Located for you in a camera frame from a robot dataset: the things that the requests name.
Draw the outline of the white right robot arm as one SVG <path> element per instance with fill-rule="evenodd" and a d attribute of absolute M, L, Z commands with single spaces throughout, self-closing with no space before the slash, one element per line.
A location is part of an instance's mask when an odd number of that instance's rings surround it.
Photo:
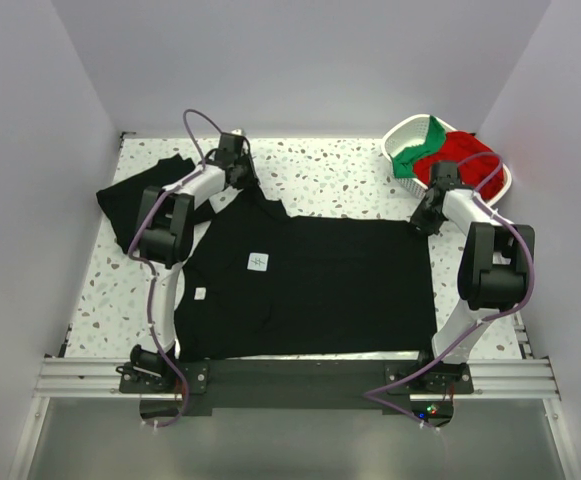
<path fill-rule="evenodd" d="M 426 236 L 454 224 L 464 235 L 457 289 L 459 301 L 432 338 L 432 365 L 467 362 L 488 326 L 518 312 L 532 295 L 535 282 L 536 234 L 487 205 L 479 192 L 465 184 L 459 167 L 440 162 L 431 167 L 429 186 L 410 219 Z"/>

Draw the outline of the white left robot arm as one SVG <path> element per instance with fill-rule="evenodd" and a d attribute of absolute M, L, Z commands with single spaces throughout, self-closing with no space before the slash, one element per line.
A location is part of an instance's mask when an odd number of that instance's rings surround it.
<path fill-rule="evenodd" d="M 195 212 L 212 196 L 259 183 L 251 146 L 241 130 L 222 132 L 218 146 L 181 179 L 144 190 L 128 256 L 149 269 L 148 339 L 130 354 L 132 368 L 154 377 L 175 376 L 174 311 L 179 276 L 194 244 Z"/>

